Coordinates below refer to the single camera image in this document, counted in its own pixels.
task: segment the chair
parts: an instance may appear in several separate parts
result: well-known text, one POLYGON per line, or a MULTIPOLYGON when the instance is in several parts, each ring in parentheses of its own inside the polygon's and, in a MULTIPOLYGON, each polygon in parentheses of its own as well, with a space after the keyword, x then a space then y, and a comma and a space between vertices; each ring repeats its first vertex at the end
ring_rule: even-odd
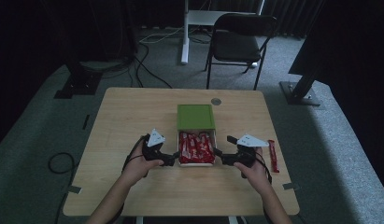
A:
POLYGON ((245 74, 253 63, 260 61, 253 88, 256 91, 267 43, 274 36, 276 26, 277 19, 271 16, 240 13, 226 13, 220 16, 214 24, 206 57, 206 88, 209 89, 212 64, 243 65, 247 67, 243 72, 245 74), (257 38, 261 36, 264 37, 264 42, 259 47, 257 38), (224 63, 213 63, 212 57, 224 63))

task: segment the small round sticker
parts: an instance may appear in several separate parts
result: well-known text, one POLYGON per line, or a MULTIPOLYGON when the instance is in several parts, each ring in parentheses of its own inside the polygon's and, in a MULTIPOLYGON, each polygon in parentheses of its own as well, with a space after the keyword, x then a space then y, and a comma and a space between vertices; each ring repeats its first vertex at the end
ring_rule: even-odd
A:
POLYGON ((211 103, 212 103, 213 105, 220 105, 220 104, 221 104, 221 100, 218 99, 218 98, 213 98, 213 99, 211 100, 211 103))

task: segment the desk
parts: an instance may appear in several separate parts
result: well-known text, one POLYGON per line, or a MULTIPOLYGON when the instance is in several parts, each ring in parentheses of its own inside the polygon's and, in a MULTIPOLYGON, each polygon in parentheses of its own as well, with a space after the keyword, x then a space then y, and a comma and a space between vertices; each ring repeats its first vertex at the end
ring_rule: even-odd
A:
MULTIPOLYGON (((259 91, 164 90, 110 88, 107 90, 81 158, 73 186, 64 204, 67 216, 89 216, 121 174, 125 158, 140 135, 155 128, 165 137, 163 153, 177 150, 177 105, 213 105, 218 148, 235 153, 227 135, 245 133, 276 141, 279 174, 273 187, 286 212, 295 215, 299 205, 293 189, 284 189, 290 177, 270 115, 259 91)), ((268 148, 263 156, 270 166, 268 148)), ((257 216, 262 200, 247 179, 219 158, 211 167, 157 167, 131 188, 123 216, 257 216)))
MULTIPOLYGON (((259 1, 257 13, 262 12, 264 0, 259 1)), ((189 10, 189 0, 185 0, 185 18, 183 32, 183 47, 181 63, 187 64, 189 60, 189 25, 209 25, 213 26, 215 21, 228 11, 206 11, 206 10, 189 10)))

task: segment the red candy wrapper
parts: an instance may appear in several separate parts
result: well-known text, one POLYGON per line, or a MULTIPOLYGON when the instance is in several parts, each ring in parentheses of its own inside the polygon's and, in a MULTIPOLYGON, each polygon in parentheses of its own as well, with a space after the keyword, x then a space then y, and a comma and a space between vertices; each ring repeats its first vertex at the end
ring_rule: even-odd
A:
POLYGON ((194 134, 189 133, 188 134, 188 147, 189 147, 189 152, 191 154, 191 160, 193 162, 200 162, 200 157, 198 155, 197 151, 197 145, 196 145, 196 136, 194 134))
POLYGON ((203 163, 213 163, 215 156, 213 155, 213 148, 211 140, 207 133, 200 133, 201 144, 199 144, 200 159, 203 163))
POLYGON ((186 133, 179 134, 179 161, 181 163, 189 163, 191 161, 191 154, 188 149, 188 135, 186 133))
POLYGON ((181 163, 214 163, 215 155, 208 133, 199 136, 192 133, 179 134, 179 161, 181 163))

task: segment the white desk leg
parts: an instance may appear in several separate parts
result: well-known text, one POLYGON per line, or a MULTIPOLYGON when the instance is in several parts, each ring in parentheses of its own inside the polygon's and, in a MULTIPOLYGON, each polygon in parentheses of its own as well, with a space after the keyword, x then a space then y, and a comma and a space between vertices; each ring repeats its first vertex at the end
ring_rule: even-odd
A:
POLYGON ((182 48, 182 60, 180 61, 182 64, 188 63, 188 57, 189 57, 189 21, 188 21, 188 14, 189 14, 189 1, 185 0, 185 18, 184 18, 184 25, 183 25, 183 48, 182 48))
POLYGON ((136 217, 136 224, 143 224, 143 217, 136 217))
POLYGON ((229 224, 238 224, 236 217, 229 217, 229 224))

